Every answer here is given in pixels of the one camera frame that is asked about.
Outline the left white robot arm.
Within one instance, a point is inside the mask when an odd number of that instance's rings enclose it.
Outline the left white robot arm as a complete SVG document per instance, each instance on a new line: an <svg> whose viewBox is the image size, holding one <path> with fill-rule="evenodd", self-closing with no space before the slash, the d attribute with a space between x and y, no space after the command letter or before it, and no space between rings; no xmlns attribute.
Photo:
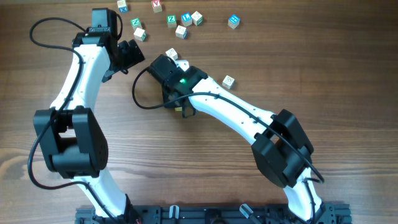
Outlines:
<svg viewBox="0 0 398 224"><path fill-rule="evenodd" d="M32 170L35 150L40 148L51 172L79 185L93 204L76 212L77 223L135 223L139 214L129 197L113 180L108 163L108 143L95 118L100 85L115 73L144 61L135 40L121 41L121 16L108 8L92 10L92 25L81 29L67 50L72 64L63 87L46 110L37 110L33 124L37 138L27 167L32 183L41 189Z"/></svg>

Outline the white block teal side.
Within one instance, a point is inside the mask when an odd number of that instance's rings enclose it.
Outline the white block teal side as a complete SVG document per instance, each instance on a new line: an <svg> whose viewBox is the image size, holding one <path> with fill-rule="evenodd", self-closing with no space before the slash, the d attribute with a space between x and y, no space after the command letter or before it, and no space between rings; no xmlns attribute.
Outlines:
<svg viewBox="0 0 398 224"><path fill-rule="evenodd" d="M168 49L165 52L166 56L172 58L173 60L177 60L178 59L178 53L175 51L174 48Z"/></svg>

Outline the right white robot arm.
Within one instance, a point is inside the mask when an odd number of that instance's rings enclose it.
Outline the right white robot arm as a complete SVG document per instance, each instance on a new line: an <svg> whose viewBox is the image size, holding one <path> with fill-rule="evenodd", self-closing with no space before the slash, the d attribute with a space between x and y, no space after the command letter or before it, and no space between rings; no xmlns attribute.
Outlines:
<svg viewBox="0 0 398 224"><path fill-rule="evenodd" d="M250 144L262 175L284 190L290 211L301 221L318 220L322 200L313 184L324 180L312 164L314 148L294 114L250 105L199 68L182 68L165 55L147 71L161 84L165 107L189 106L236 131Z"/></svg>

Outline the white patterned block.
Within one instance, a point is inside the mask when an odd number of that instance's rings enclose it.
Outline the white patterned block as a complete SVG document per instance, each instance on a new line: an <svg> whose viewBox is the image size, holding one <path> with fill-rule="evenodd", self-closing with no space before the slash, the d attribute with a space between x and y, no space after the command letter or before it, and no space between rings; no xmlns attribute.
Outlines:
<svg viewBox="0 0 398 224"><path fill-rule="evenodd" d="M235 79L229 75L225 76L225 78L222 81L222 86L227 88L227 89L231 89L233 87L235 83Z"/></svg>

